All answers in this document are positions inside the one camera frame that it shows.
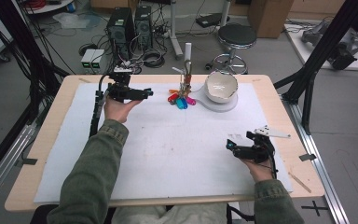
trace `stool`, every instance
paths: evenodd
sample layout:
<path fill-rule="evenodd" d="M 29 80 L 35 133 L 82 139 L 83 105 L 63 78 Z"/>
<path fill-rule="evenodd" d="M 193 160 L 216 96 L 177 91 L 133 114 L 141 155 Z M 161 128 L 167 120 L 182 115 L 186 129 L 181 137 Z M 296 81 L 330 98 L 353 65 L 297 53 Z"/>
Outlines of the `stool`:
<path fill-rule="evenodd" d="M 218 38 L 220 43 L 228 47 L 229 53 L 218 55 L 205 68 L 210 70 L 214 66 L 219 72 L 231 75 L 248 74 L 246 62 L 235 55 L 235 51 L 251 48 L 257 40 L 255 31 L 249 26 L 227 24 L 219 29 Z"/>

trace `hand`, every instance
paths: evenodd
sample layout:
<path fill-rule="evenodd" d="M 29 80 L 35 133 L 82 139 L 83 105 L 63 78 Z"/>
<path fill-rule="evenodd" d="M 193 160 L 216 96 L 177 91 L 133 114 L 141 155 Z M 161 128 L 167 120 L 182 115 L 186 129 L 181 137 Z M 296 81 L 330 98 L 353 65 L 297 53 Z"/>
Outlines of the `hand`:
<path fill-rule="evenodd" d="M 253 161 L 248 160 L 241 161 L 248 166 L 255 183 L 263 180 L 273 179 L 271 168 L 269 168 L 271 166 L 271 162 L 269 160 L 263 161 L 261 163 L 254 163 Z"/>
<path fill-rule="evenodd" d="M 118 102 L 109 96 L 106 97 L 105 105 L 103 106 L 105 119 L 114 119 L 120 123 L 127 121 L 127 116 L 130 111 L 142 101 L 130 101 L 126 104 Z"/>

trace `white cylinder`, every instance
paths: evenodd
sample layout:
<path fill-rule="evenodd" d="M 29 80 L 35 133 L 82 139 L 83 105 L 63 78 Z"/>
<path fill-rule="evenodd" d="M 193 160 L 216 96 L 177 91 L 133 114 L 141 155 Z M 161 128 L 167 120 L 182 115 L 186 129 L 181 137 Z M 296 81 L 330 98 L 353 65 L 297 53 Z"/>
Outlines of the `white cylinder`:
<path fill-rule="evenodd" d="M 191 43 L 186 43 L 185 60 L 191 59 Z"/>

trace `green jacket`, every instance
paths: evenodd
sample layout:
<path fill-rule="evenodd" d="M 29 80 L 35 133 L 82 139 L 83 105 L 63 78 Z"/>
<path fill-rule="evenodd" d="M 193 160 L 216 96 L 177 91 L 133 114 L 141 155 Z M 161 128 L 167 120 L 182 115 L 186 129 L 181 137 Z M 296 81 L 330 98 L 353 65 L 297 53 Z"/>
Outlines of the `green jacket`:
<path fill-rule="evenodd" d="M 60 206 L 48 214 L 48 223 L 103 223 L 128 134 L 115 120 L 103 123 L 63 182 Z M 279 180 L 255 184 L 255 219 L 257 224 L 304 223 Z"/>

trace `white bowl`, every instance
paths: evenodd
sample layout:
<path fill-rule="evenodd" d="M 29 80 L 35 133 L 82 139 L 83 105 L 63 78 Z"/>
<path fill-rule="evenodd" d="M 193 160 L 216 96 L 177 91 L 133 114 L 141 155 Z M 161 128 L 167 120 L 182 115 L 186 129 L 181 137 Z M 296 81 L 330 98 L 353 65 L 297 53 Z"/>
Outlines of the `white bowl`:
<path fill-rule="evenodd" d="M 232 75 L 211 73 L 205 80 L 204 90 L 208 98 L 216 103 L 228 103 L 237 94 L 238 81 Z"/>

